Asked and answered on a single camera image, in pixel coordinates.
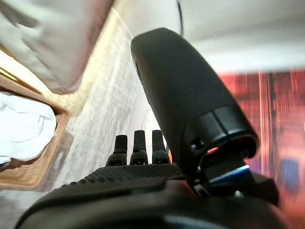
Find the white fabric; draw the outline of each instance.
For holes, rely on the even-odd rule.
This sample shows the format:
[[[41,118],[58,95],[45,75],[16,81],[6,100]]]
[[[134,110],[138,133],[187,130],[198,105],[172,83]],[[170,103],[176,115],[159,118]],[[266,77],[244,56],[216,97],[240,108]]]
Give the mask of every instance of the white fabric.
[[[0,164],[39,156],[55,127],[55,114],[48,105],[0,92]]]
[[[75,92],[109,2],[0,0],[0,44],[52,92]]]

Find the black plastic housing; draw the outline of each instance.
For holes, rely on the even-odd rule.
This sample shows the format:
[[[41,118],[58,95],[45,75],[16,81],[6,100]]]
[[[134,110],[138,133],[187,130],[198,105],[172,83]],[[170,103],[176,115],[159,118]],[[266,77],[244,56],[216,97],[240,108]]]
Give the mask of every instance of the black plastic housing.
[[[258,137],[223,82],[180,35],[156,29],[135,37],[132,57],[173,160],[194,173],[212,147],[238,140],[253,157]]]

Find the wicker basket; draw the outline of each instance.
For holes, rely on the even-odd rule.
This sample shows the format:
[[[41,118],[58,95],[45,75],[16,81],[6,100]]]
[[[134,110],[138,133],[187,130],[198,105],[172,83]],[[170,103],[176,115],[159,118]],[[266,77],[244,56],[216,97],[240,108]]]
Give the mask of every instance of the wicker basket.
[[[0,187],[35,189],[39,187],[47,171],[54,163],[56,153],[66,125],[70,118],[70,112],[52,101],[46,99],[28,88],[6,78],[0,74],[0,91],[11,92],[22,97],[34,99],[49,105],[56,116],[57,126],[52,140],[47,144],[41,155],[31,161],[22,162],[12,160],[9,166],[0,172]]]

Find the robotic hand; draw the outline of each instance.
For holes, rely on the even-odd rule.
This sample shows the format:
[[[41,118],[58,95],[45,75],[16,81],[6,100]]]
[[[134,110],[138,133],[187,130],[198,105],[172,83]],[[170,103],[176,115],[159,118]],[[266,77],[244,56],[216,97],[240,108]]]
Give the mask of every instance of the robotic hand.
[[[272,179],[251,172],[258,137],[200,54],[178,34],[157,29],[135,37],[132,57],[161,131],[127,136],[78,182],[36,202],[16,229],[285,229]],[[171,149],[170,163],[163,136]]]

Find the screw hole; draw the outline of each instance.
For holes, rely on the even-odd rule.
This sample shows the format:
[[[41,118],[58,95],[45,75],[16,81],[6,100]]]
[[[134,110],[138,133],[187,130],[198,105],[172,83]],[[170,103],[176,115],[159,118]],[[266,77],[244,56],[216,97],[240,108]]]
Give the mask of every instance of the screw hole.
[[[191,142],[192,150],[201,150],[204,147],[204,142],[201,139],[195,139]]]

